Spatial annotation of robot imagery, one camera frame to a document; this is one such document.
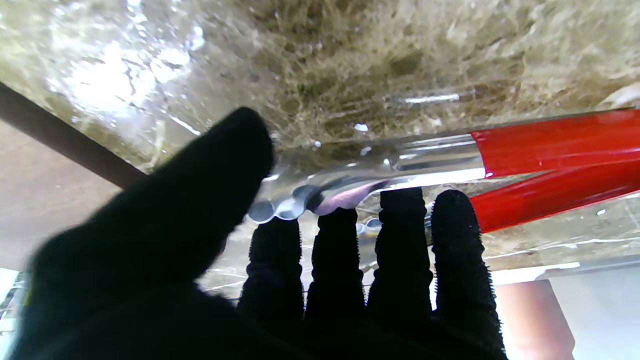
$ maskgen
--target brown marble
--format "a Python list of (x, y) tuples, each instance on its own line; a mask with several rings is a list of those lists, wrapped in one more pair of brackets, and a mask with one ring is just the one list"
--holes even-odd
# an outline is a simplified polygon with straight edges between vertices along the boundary
[[(145, 172), (240, 105), (259, 110), (284, 149), (640, 96), (633, 0), (34, 0), (4, 1), (0, 15), (0, 81)], [(632, 234), (611, 229), (635, 226), (637, 200), (620, 201), (610, 222), (542, 220), (573, 233), (531, 224), (487, 235), (487, 255), (514, 268), (632, 251), (620, 240)], [(575, 236), (620, 241), (548, 247)], [(538, 255), (508, 255), (529, 249)]]

